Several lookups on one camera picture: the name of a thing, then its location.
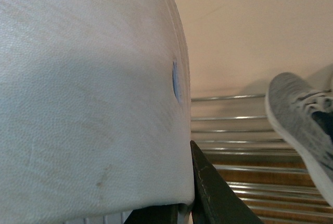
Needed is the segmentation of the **black right-camera right gripper left finger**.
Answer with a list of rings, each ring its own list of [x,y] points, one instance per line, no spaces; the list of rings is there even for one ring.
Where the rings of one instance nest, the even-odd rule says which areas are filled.
[[[149,206],[133,210],[124,224],[172,224],[177,223],[178,205]]]

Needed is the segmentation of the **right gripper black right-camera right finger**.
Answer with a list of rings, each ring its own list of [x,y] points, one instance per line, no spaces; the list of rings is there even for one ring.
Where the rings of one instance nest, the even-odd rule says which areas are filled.
[[[190,142],[195,181],[193,223],[262,223],[233,192],[201,149]]]

